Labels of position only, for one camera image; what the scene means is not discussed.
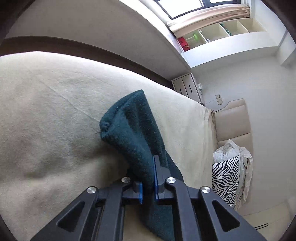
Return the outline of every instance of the zebra print pillow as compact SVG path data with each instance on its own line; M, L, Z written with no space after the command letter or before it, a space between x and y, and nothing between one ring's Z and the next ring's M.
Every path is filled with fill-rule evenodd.
M212 172L213 191L233 208L239 183L239 156L215 163Z

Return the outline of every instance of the white comforter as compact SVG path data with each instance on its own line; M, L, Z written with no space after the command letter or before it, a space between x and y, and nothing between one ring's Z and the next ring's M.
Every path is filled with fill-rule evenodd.
M237 146L232 140L228 140L224 146L213 153L214 163L226 161L236 156L239 156L239 183L235 210L239 209L247 200L253 174L253 157L246 148Z
M30 240L89 186L126 173L99 137L117 100L143 89L188 186L212 185L210 111L114 66L54 53L0 57L0 214L18 241ZM124 240L159 240L126 212Z

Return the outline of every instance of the window pane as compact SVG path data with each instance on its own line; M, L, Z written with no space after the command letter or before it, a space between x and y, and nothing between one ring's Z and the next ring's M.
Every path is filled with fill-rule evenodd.
M199 0L160 0L158 3L172 18L202 7Z
M225 2L225 1L234 1L234 0L210 0L211 3Z

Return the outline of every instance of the headboard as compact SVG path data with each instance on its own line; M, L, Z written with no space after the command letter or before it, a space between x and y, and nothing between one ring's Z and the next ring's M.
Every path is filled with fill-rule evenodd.
M215 113L215 120L218 147L230 139L253 156L251 124L244 99L230 101Z

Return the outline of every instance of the dark green cloth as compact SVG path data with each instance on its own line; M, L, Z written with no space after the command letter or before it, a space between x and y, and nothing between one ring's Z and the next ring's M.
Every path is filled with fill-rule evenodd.
M165 241L174 241L171 206L157 206L154 199L152 155L159 155L160 164L171 176L183 180L161 138L143 90L117 101L100 121L101 139L113 145L129 163L129 175L143 182L144 200L140 218L144 225Z

